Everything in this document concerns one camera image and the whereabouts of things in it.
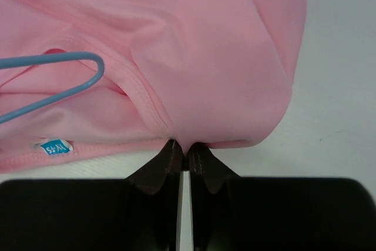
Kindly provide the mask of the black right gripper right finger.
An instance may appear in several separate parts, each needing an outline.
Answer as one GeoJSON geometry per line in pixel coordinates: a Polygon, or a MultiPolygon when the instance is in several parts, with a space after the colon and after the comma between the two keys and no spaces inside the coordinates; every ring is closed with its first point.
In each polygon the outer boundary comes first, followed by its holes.
{"type": "Polygon", "coordinates": [[[239,178],[203,143],[189,149],[190,200],[194,250],[235,250],[233,213],[227,181],[239,178]]]}

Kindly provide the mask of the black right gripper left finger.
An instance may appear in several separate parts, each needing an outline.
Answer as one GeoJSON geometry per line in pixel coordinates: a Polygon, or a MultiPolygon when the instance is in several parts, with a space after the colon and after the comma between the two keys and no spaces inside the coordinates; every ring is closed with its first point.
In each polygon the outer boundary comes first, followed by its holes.
{"type": "Polygon", "coordinates": [[[126,202],[127,250],[178,250],[180,244],[183,153],[169,140],[130,175],[126,202]]]}

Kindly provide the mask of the pink t shirt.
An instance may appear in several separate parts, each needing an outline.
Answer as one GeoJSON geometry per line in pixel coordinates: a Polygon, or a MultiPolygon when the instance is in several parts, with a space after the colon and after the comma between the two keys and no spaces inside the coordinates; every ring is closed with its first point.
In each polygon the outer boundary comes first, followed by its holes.
{"type": "Polygon", "coordinates": [[[253,146],[283,118],[306,0],[1,0],[3,58],[86,51],[93,87],[1,125],[1,172],[159,148],[253,146]]]}

